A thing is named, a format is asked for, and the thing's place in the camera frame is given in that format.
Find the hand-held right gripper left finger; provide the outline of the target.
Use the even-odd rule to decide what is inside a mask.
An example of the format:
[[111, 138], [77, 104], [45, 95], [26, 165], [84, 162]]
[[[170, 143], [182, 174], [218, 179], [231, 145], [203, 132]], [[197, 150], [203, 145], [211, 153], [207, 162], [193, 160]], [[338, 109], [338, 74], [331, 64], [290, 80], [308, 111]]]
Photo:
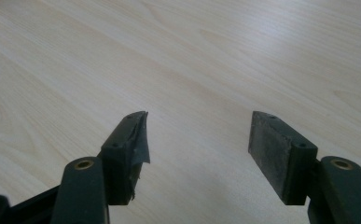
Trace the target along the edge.
[[98, 154], [103, 163], [109, 205], [128, 205], [134, 199], [142, 166], [150, 163], [147, 115], [146, 111], [139, 111], [124, 117]]

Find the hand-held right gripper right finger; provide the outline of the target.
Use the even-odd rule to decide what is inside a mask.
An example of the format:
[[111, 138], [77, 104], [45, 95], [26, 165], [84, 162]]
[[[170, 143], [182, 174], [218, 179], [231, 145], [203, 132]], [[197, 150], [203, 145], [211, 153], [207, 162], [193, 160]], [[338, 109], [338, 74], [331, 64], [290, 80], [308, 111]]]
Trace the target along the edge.
[[252, 114], [248, 152], [285, 205], [303, 205], [318, 147], [271, 114]]

